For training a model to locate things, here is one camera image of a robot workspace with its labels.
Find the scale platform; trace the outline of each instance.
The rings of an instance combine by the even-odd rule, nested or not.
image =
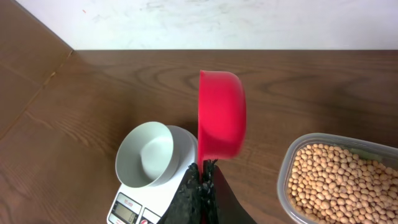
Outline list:
[[[197,161],[196,137],[185,129],[167,126],[174,147],[180,152],[180,162],[169,181],[155,187],[134,189],[121,184],[109,213],[108,224],[155,224],[169,207],[188,166]]]

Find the brown wooden surface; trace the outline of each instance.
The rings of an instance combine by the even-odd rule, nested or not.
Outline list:
[[[15,1],[0,0],[0,137],[71,51]]]
[[[0,140],[0,223],[105,223],[131,129],[196,134],[200,69],[233,72],[246,89],[244,149],[219,166],[258,223],[292,223],[276,180],[299,136],[398,147],[398,52],[74,52]]]

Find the plastic container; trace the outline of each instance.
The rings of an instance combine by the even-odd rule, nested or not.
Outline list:
[[[372,159],[383,163],[387,167],[398,169],[398,149],[381,144],[359,139],[336,136],[332,134],[313,133],[306,134],[296,139],[286,152],[285,159],[279,171],[277,193],[279,202],[287,214],[296,223],[316,224],[306,218],[301,212],[294,209],[287,196],[287,184],[292,175],[292,167],[296,152],[307,144],[327,144],[348,149],[353,154],[358,154],[361,159]]]

